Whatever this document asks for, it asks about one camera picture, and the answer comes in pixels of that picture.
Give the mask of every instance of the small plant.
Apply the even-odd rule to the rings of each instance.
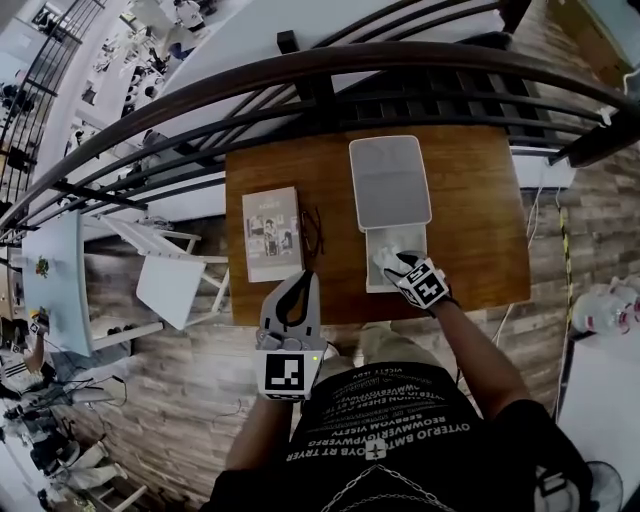
[[[49,273],[49,262],[40,256],[38,259],[38,263],[36,263],[36,274],[39,276],[47,278],[47,274]]]

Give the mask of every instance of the white chair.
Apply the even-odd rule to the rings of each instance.
[[[136,295],[173,327],[182,330],[218,314],[222,298],[229,287],[229,267],[227,266],[222,281],[207,274],[205,267],[208,263],[228,264],[227,257],[191,254],[195,243],[201,239],[197,235],[158,230],[109,217],[101,217],[99,221],[145,257]],[[180,249],[167,240],[167,237],[189,240],[187,250]],[[218,293],[211,312],[189,319],[201,280],[218,288]]]

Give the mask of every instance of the white tissue box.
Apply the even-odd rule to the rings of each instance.
[[[396,256],[401,251],[427,253],[427,232],[424,224],[392,226],[365,231],[367,244],[367,293],[398,292],[382,273],[384,267],[406,273],[411,267]]]

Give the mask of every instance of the black t-shirt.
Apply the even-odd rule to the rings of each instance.
[[[202,510],[574,512],[591,483],[540,404],[484,421],[443,368],[377,363],[317,385],[286,460],[225,471]]]

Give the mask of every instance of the electrical cable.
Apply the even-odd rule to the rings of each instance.
[[[48,339],[46,339],[44,336],[42,337],[42,339],[48,343],[49,345],[51,345],[53,348],[55,348],[58,352],[62,353],[62,355],[64,355],[64,357],[67,359],[67,361],[69,362],[69,364],[73,367],[74,370],[78,371],[78,370],[82,370],[82,371],[87,371],[88,368],[85,368],[84,366],[78,366],[77,364],[75,364],[71,358],[69,357],[69,354],[67,354],[66,350],[62,350],[60,347],[58,347],[58,345],[56,345],[55,343],[52,343],[51,341],[49,341]]]
[[[99,441],[102,441],[104,438],[107,438],[112,444],[115,444],[113,440],[109,437],[109,433],[107,432],[108,423],[102,419],[102,416],[100,415],[98,410],[91,403],[87,404],[87,408],[90,411],[96,413],[96,416],[98,416],[98,419],[100,420],[100,424],[102,425],[102,436],[100,437]],[[111,425],[109,425],[109,430],[113,430],[113,427]]]
[[[218,418],[224,418],[227,416],[236,416],[238,414],[240,414],[240,412],[242,412],[242,400],[240,400],[238,398],[238,410],[236,412],[231,412],[231,413],[226,413],[226,414],[218,414],[217,416],[214,416],[214,418],[211,420],[211,426],[214,426],[216,423],[216,420]]]
[[[80,382],[79,384],[76,384],[76,387],[73,388],[70,391],[67,391],[64,388],[62,388],[61,390],[59,390],[60,392],[57,395],[55,395],[52,398],[49,398],[44,405],[37,405],[33,410],[34,411],[41,411],[42,409],[49,409],[51,407],[51,404],[53,404],[53,402],[55,402],[58,398],[60,398],[63,395],[68,395],[68,394],[73,393],[74,391],[78,390],[78,388],[80,388],[81,385],[82,385],[82,382]]]
[[[565,273],[567,279],[567,320],[564,329],[564,340],[562,341],[562,357],[560,358],[560,373],[558,375],[558,394],[556,395],[555,406],[553,408],[554,420],[557,423],[560,414],[560,395],[562,393],[562,375],[564,372],[564,365],[567,360],[567,348],[569,344],[569,330],[571,328],[571,316],[573,313],[573,275],[571,272],[571,253],[569,252],[569,238],[564,225],[564,215],[562,213],[562,206],[558,199],[560,195],[560,187],[556,191],[556,207],[558,208],[558,215],[560,216],[560,231],[562,232],[562,244],[564,248],[565,258]]]

